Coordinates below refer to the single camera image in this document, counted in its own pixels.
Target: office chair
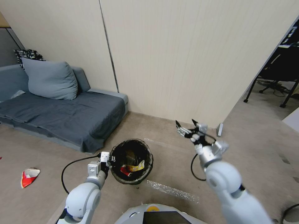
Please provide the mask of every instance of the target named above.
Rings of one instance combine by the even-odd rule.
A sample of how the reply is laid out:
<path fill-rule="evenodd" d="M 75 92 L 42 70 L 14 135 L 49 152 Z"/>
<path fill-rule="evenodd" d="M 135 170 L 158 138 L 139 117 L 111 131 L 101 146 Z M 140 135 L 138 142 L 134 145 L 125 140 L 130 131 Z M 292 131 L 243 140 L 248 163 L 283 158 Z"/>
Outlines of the office chair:
<path fill-rule="evenodd" d="M 280 105 L 280 107 L 285 108 L 299 83 L 298 57 L 299 47 L 290 46 L 289 48 L 277 48 L 275 53 L 269 58 L 264 68 L 254 79 L 247 97 L 243 102 L 248 102 L 248 98 L 258 78 L 273 80 L 272 83 L 270 83 L 266 88 L 260 90 L 259 93 L 263 93 L 268 88 L 274 87 L 279 81 L 295 82 L 284 102 Z"/>

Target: patterned pillow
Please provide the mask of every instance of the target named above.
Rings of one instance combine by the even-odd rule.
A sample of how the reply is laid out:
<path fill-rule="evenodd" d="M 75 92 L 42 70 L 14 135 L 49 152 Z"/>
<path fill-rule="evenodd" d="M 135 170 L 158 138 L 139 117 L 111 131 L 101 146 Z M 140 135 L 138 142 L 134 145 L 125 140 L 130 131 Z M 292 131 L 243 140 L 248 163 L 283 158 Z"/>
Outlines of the patterned pillow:
<path fill-rule="evenodd" d="M 21 58 L 28 58 L 28 59 L 32 59 L 32 60 L 45 61 L 43 59 L 43 56 L 35 50 L 31 50 L 31 49 L 14 50 L 14 52 L 17 56 L 18 63 L 20 64 L 22 69 L 24 69 L 24 67 L 23 67 L 23 62 L 22 62 Z"/>

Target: mesh trash bin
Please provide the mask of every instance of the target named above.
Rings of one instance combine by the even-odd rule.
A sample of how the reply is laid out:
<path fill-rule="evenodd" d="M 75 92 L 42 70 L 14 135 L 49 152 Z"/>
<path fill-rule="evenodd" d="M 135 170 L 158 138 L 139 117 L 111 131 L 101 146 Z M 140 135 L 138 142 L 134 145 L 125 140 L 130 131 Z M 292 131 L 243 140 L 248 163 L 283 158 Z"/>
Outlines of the mesh trash bin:
<path fill-rule="evenodd" d="M 148 145 L 140 139 L 131 138 L 122 141 L 113 147 L 110 155 L 115 157 L 111 173 L 114 178 L 122 184 L 140 184 L 153 168 L 153 154 L 150 152 Z M 143 169 L 131 172 L 130 176 L 121 172 L 122 166 L 138 166 L 143 160 Z"/>

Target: yellow wrapper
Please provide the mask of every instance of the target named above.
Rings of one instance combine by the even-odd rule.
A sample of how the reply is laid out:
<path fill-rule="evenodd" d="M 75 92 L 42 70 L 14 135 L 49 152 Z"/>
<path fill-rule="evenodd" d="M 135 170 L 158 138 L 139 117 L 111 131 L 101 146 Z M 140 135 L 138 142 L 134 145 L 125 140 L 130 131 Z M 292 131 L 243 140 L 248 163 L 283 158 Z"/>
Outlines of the yellow wrapper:
<path fill-rule="evenodd" d="M 129 166 L 127 165 L 126 166 L 127 170 L 130 171 L 130 172 L 136 172 L 136 171 L 139 171 L 139 170 L 142 170 L 144 169 L 144 160 L 142 160 L 138 166 Z"/>

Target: gray blanket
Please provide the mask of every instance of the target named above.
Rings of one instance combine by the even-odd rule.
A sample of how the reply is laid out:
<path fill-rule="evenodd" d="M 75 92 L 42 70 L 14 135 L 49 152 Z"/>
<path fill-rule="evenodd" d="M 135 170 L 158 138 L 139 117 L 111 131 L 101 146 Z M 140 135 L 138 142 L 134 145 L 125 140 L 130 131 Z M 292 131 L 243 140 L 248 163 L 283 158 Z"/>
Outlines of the gray blanket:
<path fill-rule="evenodd" d="M 31 93 L 0 103 L 0 118 L 41 129 L 40 133 L 69 141 L 94 153 L 122 120 L 122 98 L 91 92 L 74 100 L 55 100 Z"/>

